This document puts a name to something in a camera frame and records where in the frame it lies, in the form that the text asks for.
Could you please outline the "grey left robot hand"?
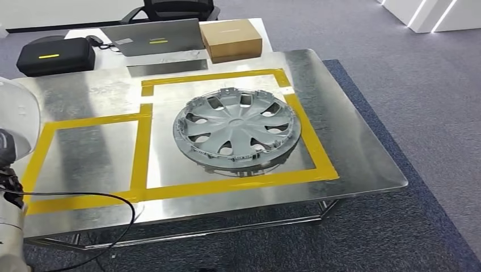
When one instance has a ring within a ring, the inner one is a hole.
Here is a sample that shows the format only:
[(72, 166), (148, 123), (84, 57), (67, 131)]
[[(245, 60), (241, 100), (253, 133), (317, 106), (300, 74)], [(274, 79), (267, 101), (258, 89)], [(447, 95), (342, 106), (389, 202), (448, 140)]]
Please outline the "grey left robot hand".
[(16, 161), (14, 137), (5, 129), (1, 129), (1, 168), (9, 167)]

